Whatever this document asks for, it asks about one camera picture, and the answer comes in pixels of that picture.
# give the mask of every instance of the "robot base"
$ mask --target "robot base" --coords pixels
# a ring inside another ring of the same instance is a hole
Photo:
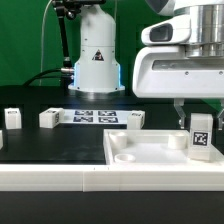
[[[113,99],[116,97],[124,96],[125,95],[125,88],[120,87],[116,91],[113,92],[85,92],[77,89],[68,88],[68,94],[70,96],[76,96],[84,99],[89,100],[107,100]]]

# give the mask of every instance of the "blue light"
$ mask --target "blue light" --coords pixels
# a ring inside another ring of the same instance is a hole
[[[75,63],[75,66],[74,66],[74,82],[73,82],[74,86],[76,85],[76,75],[77,75],[77,63]]]

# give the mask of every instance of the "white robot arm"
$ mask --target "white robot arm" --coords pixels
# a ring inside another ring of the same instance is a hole
[[[146,0],[146,2],[157,14],[162,16],[173,16],[176,0]]]
[[[147,47],[135,61],[134,93],[174,98],[175,108],[186,98],[221,99],[223,106],[224,0],[146,2],[158,14],[174,17],[143,30]],[[221,129],[224,109],[218,118]]]
[[[124,95],[120,83],[120,65],[115,59],[116,24],[99,6],[106,0],[54,0],[59,19],[64,55],[64,73],[74,70],[71,95],[88,99],[108,99]],[[73,20],[81,15],[81,53],[72,69],[64,17]]]

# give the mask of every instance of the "black cable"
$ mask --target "black cable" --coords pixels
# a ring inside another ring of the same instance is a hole
[[[33,78],[31,78],[31,79],[29,79],[28,81],[26,81],[26,82],[23,84],[23,86],[29,86],[30,83],[32,83],[34,80],[44,78],[43,76],[45,76],[45,75],[47,75],[47,74],[50,74],[50,73],[55,73],[55,72],[61,72],[61,69],[60,69],[60,68],[55,68],[55,69],[50,69],[50,70],[41,72],[41,73],[35,75]]]
[[[61,79],[61,78],[67,78],[70,79],[71,76],[70,75],[57,75],[57,76],[44,76],[44,77],[36,77],[33,78],[32,82],[37,80],[37,79]]]

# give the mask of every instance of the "marker on block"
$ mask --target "marker on block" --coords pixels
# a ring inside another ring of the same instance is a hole
[[[145,123],[145,112],[133,110],[127,119],[127,129],[140,130]]]
[[[54,128],[64,119],[63,108],[49,108],[48,110],[39,114],[40,128]]]
[[[192,114],[188,157],[194,160],[211,161],[213,117],[211,114]]]
[[[5,126],[6,129],[21,129],[22,121],[19,108],[5,109]]]

